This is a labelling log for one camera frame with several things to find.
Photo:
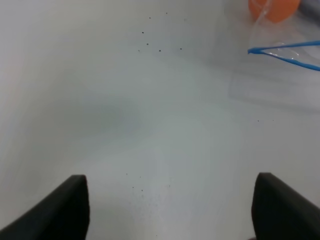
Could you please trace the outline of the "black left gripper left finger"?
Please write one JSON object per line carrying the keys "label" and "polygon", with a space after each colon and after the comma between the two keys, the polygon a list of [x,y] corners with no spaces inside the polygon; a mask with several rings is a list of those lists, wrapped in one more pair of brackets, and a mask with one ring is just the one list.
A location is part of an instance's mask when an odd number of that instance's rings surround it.
{"label": "black left gripper left finger", "polygon": [[2,240],[84,240],[90,224],[85,175],[72,175],[37,205],[0,230]]}

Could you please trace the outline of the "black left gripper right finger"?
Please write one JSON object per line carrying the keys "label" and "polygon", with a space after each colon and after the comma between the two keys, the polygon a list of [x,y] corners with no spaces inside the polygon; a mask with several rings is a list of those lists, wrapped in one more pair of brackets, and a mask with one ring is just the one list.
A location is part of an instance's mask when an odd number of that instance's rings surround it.
{"label": "black left gripper right finger", "polygon": [[251,218],[257,240],[320,238],[320,208],[269,172],[256,178]]}

